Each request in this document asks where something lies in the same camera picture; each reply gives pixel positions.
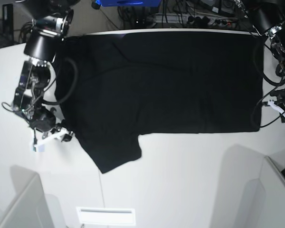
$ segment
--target white table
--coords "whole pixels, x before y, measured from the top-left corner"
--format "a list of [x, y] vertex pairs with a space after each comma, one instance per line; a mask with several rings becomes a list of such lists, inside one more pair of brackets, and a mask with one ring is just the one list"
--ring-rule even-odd
[[[0, 104], [13, 99], [27, 59], [23, 49], [24, 45], [0, 49]], [[275, 67], [275, 60], [265, 49], [265, 73], [279, 80]], [[270, 89], [264, 83], [264, 92]], [[48, 100], [53, 99], [49, 96], [54, 90], [47, 94]], [[262, 116], [265, 124], [277, 113], [268, 107], [263, 108]], [[1, 210], [15, 195], [10, 168], [18, 165], [40, 173], [45, 193], [58, 198], [70, 228], [80, 227], [76, 206], [134, 208], [138, 228], [231, 228], [245, 185], [258, 178], [264, 155], [285, 152], [285, 124], [277, 121], [257, 133], [140, 136], [142, 158], [105, 175], [99, 174], [76, 139], [51, 142], [43, 153], [30, 151], [30, 141], [27, 124], [0, 105]]]

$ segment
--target folded garment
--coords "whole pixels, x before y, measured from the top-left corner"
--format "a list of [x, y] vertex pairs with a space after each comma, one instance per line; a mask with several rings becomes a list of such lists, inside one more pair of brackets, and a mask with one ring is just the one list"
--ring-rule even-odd
[[[142, 134], [258, 131], [250, 121], [263, 93], [257, 42], [215, 32], [68, 38], [59, 58], [76, 61], [79, 81], [63, 115], [102, 173], [139, 159]], [[73, 80], [72, 67], [60, 67], [57, 99]], [[260, 108], [254, 118], [260, 123]]]

